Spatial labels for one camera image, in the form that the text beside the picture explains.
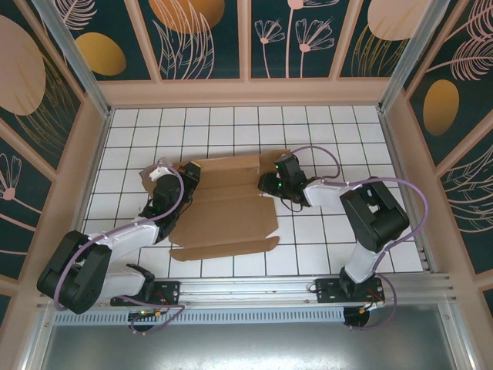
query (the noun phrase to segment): flower illustration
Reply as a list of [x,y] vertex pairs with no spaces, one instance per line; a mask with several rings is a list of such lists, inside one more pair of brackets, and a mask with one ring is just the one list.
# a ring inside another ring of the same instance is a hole
[[276,21],[266,21],[265,25],[263,21],[255,22],[255,31],[259,36],[260,42],[262,42],[262,50],[263,50],[263,63],[265,64],[265,71],[267,73],[267,78],[270,78],[269,67],[267,65],[267,54],[265,51],[265,45],[271,42],[282,41],[286,38],[284,32],[282,31],[282,27],[279,24],[279,19]]
[[303,19],[296,22],[296,36],[300,44],[301,62],[300,77],[303,77],[303,60],[305,52],[329,49],[334,46],[334,38],[329,37],[332,34],[330,20],[322,22],[314,20],[307,29],[307,20]]
[[286,78],[290,78],[290,40],[291,40],[291,24],[293,23],[293,13],[295,10],[302,8],[321,8],[324,6],[336,5],[339,0],[287,0],[287,4],[291,8],[290,17],[287,22],[287,42],[286,42]]
[[[0,200],[14,200],[16,203],[21,204],[23,207],[40,214],[40,210],[36,210],[34,207],[21,202],[15,197],[15,189],[18,184],[18,179],[21,176],[21,168],[22,161],[18,157],[12,156],[11,161],[9,162],[7,156],[4,153],[0,154]],[[24,224],[23,222],[15,220],[5,214],[0,214],[0,218],[26,230],[30,230],[33,232],[36,230],[35,227]],[[0,253],[17,255],[27,254],[27,252],[4,251],[2,249],[0,249]]]
[[339,0],[287,0],[287,4],[294,10],[302,8],[321,8],[322,6],[329,6],[337,4]]

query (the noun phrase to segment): cardboard box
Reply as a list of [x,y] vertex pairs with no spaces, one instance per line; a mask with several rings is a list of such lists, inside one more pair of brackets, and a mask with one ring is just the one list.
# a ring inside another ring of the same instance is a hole
[[[257,184],[260,175],[275,171],[274,160],[285,153],[289,150],[194,160],[201,166],[200,182],[192,205],[169,235],[169,241],[183,247],[172,249],[171,257],[192,261],[273,250],[279,237],[268,236],[277,230],[276,209],[271,197],[260,196]],[[152,195],[156,184],[149,179],[151,171],[140,176]]]

